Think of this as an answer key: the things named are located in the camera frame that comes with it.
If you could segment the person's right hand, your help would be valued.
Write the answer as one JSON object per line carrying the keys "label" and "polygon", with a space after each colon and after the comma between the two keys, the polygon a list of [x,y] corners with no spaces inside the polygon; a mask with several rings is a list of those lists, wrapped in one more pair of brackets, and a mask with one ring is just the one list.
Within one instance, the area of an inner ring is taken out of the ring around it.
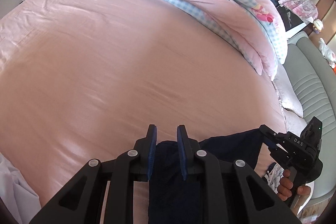
{"label": "person's right hand", "polygon": [[[277,196],[282,200],[286,201],[292,196],[293,183],[289,179],[290,170],[286,169],[282,173],[283,177],[280,179],[280,185],[277,187]],[[307,185],[302,185],[297,189],[297,195],[299,196],[298,203],[303,204],[307,198],[310,196],[311,188]]]}

